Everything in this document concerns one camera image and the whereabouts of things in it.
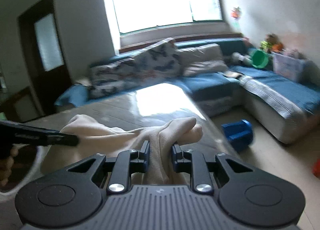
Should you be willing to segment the person's left hand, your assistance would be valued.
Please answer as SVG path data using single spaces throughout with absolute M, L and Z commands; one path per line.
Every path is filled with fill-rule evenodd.
M 1 188 L 8 184 L 11 175 L 11 168 L 14 165 L 14 158 L 18 155 L 16 145 L 5 145 L 1 148 Z

